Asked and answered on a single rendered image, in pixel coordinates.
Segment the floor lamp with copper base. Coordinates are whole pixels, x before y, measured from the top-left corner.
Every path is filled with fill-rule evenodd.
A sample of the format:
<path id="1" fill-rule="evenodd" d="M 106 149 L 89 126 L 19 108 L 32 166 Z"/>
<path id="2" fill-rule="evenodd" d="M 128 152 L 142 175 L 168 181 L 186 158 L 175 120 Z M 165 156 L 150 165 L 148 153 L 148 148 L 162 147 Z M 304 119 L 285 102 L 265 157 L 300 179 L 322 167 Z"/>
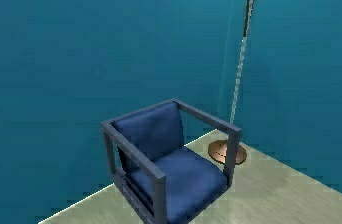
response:
<path id="1" fill-rule="evenodd" d="M 236 23 L 236 7 L 244 2 L 244 19 Z M 248 32 L 255 0 L 230 0 L 225 53 L 219 92 L 218 117 L 233 125 L 241 86 Z"/>

